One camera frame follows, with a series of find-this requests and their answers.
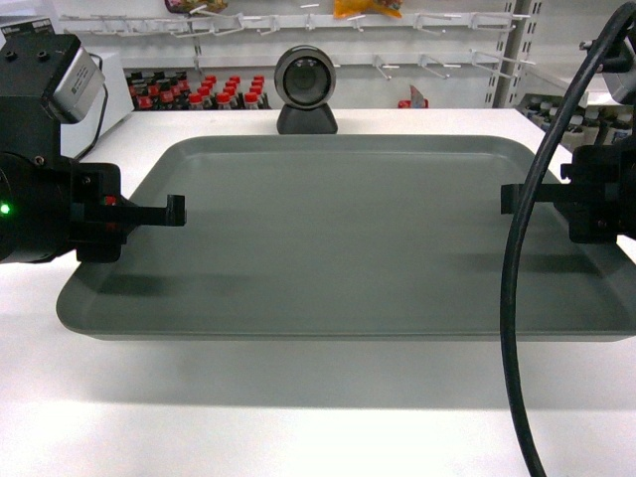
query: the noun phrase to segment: webcam stand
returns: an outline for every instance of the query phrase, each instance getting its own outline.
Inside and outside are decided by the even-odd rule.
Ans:
[[[338,132],[336,118],[328,104],[315,109],[298,109],[282,106],[276,128],[279,134],[335,134]]]

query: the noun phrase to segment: store shelf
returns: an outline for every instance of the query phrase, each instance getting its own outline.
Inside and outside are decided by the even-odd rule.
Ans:
[[[460,68],[492,68],[499,64],[496,55],[484,55],[479,52],[457,52],[428,55],[426,53],[334,53],[331,60],[337,66],[370,66],[379,69],[393,69],[399,66],[420,66],[427,71],[440,74],[452,74]],[[198,58],[202,68],[248,68],[274,67],[280,55],[251,56],[201,56]],[[126,57],[122,58],[124,68],[190,68],[192,58],[183,57]]]
[[[248,16],[243,13],[231,16],[194,16],[179,18],[145,18],[125,15],[101,15],[80,17],[62,15],[60,22],[66,30],[79,34],[147,36],[172,35],[183,38],[195,36],[219,36],[243,30],[255,30],[262,34],[283,29],[315,30],[318,28],[407,27],[433,35],[440,35],[444,28],[464,27],[471,30],[507,33],[514,29],[512,23],[523,19],[512,13],[464,12],[464,13],[413,13],[391,18],[383,15],[359,15],[349,19],[335,19],[333,15],[310,12],[303,15]]]

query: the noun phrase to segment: snack bag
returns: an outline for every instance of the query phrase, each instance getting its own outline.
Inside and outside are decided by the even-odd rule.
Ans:
[[[170,13],[188,13],[202,5],[206,5],[206,11],[212,13],[219,13],[228,8],[224,0],[164,0],[164,3]]]
[[[399,7],[402,0],[334,0],[334,18],[347,18],[359,15],[365,10],[401,18]]]

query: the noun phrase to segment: red bottle cap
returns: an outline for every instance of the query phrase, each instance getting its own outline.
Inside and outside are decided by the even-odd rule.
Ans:
[[[220,92],[217,94],[217,103],[218,104],[229,104],[230,103],[230,95],[226,92]]]
[[[138,96],[139,109],[150,109],[152,107],[152,99],[149,96]]]
[[[159,97],[161,98],[161,102],[172,102],[175,100],[175,96],[172,95],[172,89],[159,92]]]
[[[188,96],[188,100],[190,104],[201,104],[203,102],[203,98],[197,92],[191,92]]]
[[[258,102],[258,94],[255,92],[246,92],[245,102]]]

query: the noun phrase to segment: yellow package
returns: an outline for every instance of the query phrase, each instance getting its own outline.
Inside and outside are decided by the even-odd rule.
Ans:
[[[334,0],[334,18],[347,18],[366,10],[401,18],[401,2],[402,0]]]

